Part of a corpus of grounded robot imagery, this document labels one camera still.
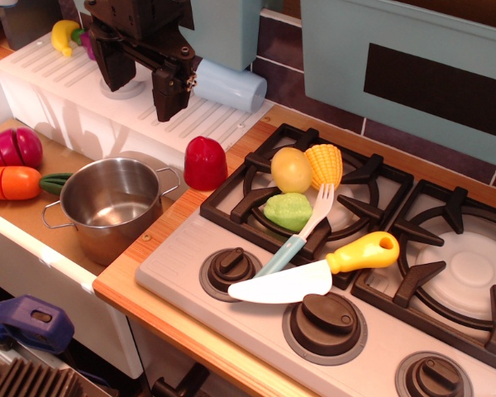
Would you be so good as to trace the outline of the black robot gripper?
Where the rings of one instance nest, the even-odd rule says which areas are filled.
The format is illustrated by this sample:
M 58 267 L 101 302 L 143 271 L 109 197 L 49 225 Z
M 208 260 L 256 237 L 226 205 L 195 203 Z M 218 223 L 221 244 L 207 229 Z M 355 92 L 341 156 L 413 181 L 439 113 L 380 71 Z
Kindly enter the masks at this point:
M 179 28 L 193 28 L 190 1 L 86 1 L 84 6 L 93 19 L 89 37 L 94 58 L 111 92 L 136 77 L 137 61 L 154 70 L 159 122 L 188 106 L 195 51 Z

